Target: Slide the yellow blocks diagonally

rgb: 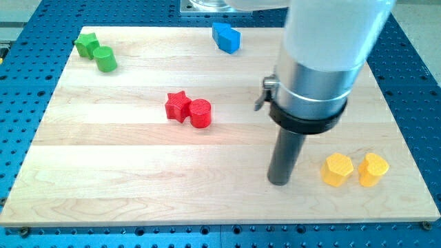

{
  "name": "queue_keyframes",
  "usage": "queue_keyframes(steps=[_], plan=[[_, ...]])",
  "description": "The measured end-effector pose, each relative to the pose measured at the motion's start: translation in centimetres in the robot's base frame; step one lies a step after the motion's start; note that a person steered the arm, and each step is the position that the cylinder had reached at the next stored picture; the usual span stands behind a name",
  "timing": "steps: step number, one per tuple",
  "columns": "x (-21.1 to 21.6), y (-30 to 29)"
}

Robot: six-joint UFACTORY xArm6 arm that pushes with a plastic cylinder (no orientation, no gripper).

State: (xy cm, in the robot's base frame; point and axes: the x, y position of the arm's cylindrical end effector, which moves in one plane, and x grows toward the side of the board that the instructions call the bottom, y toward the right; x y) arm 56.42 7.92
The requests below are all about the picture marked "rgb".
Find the silver cylinder with black clamp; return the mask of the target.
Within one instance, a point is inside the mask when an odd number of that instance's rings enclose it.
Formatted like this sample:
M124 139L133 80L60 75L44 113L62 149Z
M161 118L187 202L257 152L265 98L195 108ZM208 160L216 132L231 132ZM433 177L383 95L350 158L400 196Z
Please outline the silver cylinder with black clamp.
M350 70L316 70L297 62L282 47L274 73L264 77L258 111L270 103L269 116L284 130L302 135L332 129L347 106L347 98L363 64Z

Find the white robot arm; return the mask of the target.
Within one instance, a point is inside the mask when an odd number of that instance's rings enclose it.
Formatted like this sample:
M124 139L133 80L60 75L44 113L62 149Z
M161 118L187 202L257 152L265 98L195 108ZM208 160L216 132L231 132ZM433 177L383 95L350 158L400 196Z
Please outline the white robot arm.
M280 126L267 177L286 185L306 136L332 129L375 45L394 1L227 0L237 10L287 8L274 73L263 79L255 110L270 104Z

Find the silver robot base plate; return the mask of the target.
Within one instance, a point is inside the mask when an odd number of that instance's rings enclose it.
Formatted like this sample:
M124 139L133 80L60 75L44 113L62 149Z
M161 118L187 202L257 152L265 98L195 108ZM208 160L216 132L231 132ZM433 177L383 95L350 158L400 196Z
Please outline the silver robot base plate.
M251 11L240 11L225 0L180 0L179 12L181 16L221 16L224 14L252 15Z

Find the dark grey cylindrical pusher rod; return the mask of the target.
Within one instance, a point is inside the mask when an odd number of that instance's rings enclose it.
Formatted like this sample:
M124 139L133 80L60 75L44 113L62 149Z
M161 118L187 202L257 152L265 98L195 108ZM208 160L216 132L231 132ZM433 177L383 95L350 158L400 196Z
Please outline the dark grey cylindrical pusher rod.
M273 185L283 186L289 182L305 137L303 134L280 129L267 172Z

